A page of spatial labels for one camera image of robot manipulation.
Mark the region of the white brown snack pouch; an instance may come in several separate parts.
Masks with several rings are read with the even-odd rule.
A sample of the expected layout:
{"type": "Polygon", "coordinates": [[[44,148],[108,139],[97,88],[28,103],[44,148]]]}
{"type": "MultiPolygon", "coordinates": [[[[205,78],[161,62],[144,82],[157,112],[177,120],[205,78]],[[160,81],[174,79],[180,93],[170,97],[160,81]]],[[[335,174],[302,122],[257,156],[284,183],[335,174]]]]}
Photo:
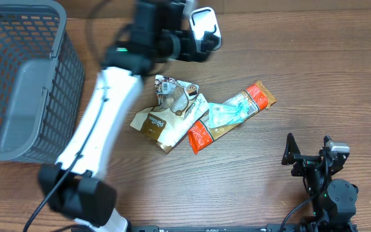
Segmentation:
{"type": "Polygon", "coordinates": [[[138,112],[130,126],[169,153],[209,109],[199,85],[155,76],[158,105],[138,112]]]}

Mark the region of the orange biscuit package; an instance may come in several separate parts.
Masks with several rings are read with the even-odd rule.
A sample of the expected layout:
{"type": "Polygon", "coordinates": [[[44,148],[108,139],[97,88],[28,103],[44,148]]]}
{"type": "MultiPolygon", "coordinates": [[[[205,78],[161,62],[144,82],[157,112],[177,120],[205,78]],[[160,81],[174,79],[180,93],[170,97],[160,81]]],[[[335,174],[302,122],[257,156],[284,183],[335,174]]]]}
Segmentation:
{"type": "MultiPolygon", "coordinates": [[[[249,116],[244,120],[244,122],[262,110],[270,108],[276,102],[276,98],[273,94],[264,87],[261,81],[257,81],[222,104],[231,105],[243,98],[246,98],[249,102],[249,116]]],[[[193,152],[198,153],[200,150],[237,127],[239,124],[210,128],[208,111],[203,117],[198,119],[188,131],[189,143],[193,152]]]]}

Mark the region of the teal wipes packet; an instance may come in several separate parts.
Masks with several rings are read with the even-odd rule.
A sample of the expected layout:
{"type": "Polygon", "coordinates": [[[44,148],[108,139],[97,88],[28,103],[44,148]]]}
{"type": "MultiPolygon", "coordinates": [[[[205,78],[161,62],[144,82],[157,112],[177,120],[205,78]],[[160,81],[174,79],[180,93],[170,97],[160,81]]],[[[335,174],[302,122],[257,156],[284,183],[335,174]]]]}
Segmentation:
{"type": "Polygon", "coordinates": [[[246,98],[231,105],[209,103],[209,127],[219,128],[242,123],[249,116],[249,102],[246,98]]]}

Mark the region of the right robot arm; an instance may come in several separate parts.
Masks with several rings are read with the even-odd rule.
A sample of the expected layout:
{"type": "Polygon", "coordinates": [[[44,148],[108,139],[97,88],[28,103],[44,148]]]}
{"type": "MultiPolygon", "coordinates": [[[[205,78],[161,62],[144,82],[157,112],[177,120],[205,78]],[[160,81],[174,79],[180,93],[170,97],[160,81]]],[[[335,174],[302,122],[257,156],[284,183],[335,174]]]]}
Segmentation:
{"type": "Polygon", "coordinates": [[[323,147],[317,155],[302,155],[293,134],[287,135],[281,164],[291,165],[291,175],[302,178],[309,198],[287,214],[280,231],[357,230],[351,218],[356,214],[359,189],[344,179],[333,178],[343,169],[349,155],[349,145],[335,142],[329,135],[324,136],[323,147]],[[290,217],[308,203],[312,205],[313,215],[301,218],[295,226],[288,226],[290,217]]]}

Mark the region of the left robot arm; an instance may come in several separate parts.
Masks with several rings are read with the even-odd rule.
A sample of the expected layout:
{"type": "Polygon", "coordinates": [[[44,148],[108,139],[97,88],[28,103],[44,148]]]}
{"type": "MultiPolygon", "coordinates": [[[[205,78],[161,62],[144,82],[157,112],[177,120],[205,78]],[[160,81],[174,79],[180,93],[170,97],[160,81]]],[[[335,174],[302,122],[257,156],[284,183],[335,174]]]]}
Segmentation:
{"type": "Polygon", "coordinates": [[[194,1],[138,1],[133,21],[121,28],[99,60],[90,102],[64,151],[42,165],[43,206],[74,221],[78,231],[131,229],[116,210],[116,191],[104,182],[124,119],[158,63],[202,63],[221,46],[214,10],[194,1]]]}

